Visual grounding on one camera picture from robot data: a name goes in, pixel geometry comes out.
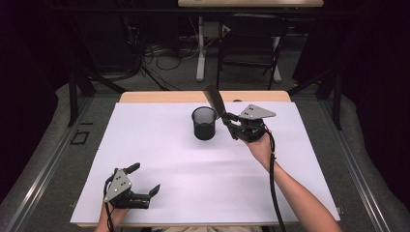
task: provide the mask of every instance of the chair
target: chair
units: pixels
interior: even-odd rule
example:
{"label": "chair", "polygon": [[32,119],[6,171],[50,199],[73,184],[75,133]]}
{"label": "chair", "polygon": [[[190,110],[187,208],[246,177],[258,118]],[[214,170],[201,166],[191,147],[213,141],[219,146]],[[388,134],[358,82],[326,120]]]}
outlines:
{"label": "chair", "polygon": [[271,71],[268,90],[288,26],[286,20],[268,14],[230,14],[220,21],[217,88],[223,65],[262,68]]}

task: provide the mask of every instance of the gray floor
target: gray floor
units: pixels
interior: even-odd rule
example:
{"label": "gray floor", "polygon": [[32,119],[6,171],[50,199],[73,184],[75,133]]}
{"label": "gray floor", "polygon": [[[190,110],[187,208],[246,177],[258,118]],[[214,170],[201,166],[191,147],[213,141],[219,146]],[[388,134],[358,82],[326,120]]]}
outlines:
{"label": "gray floor", "polygon": [[[283,81],[281,84],[274,84],[274,90],[287,90],[295,85],[295,81],[290,77],[303,44],[302,38],[288,38],[285,41],[278,64]],[[214,47],[207,48],[203,82],[195,80],[196,56],[182,59],[179,63],[178,60],[167,56],[166,52],[157,54],[162,54],[162,57],[155,58],[148,66],[157,71],[163,80],[179,89],[201,90],[206,85],[215,83],[217,53]],[[161,68],[170,68],[178,63],[179,66],[172,71],[164,71],[157,66],[157,60]],[[223,77],[258,74],[258,72],[245,70],[238,71],[237,69],[225,70]],[[141,73],[116,83],[135,91],[160,90],[149,77]],[[0,231],[87,231],[70,224],[73,213],[73,207],[70,205],[82,190],[88,174],[87,168],[91,165],[98,149],[113,105],[119,99],[118,94],[100,83],[95,83],[95,87],[98,90],[95,98],[81,99],[80,118],[71,129],[67,128],[70,120],[68,86],[57,91],[60,101],[53,121],[15,186],[0,206]],[[222,90],[259,88],[263,87],[221,84]],[[301,112],[334,200],[344,212],[340,215],[342,229],[344,231],[409,231],[408,211],[390,193],[366,155],[354,104],[347,98],[343,98],[341,109],[343,131],[336,131],[329,122],[328,102],[317,101],[313,96],[315,89],[316,86],[307,88],[292,97],[292,101],[298,105]],[[77,131],[89,132],[86,145],[74,145],[73,135]],[[353,157],[355,162],[353,167],[358,169],[350,169],[352,160],[346,157],[346,154]],[[101,192],[102,190],[97,189],[96,197],[101,197]],[[289,225],[287,229],[302,231],[296,225]]]}

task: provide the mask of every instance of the forearm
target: forearm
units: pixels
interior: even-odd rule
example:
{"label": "forearm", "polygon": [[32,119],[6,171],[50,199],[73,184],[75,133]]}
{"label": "forearm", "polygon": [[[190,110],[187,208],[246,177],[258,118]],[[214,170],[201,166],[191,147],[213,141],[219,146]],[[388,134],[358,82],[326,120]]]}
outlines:
{"label": "forearm", "polygon": [[275,162],[274,179],[306,231],[340,231],[326,207]]}

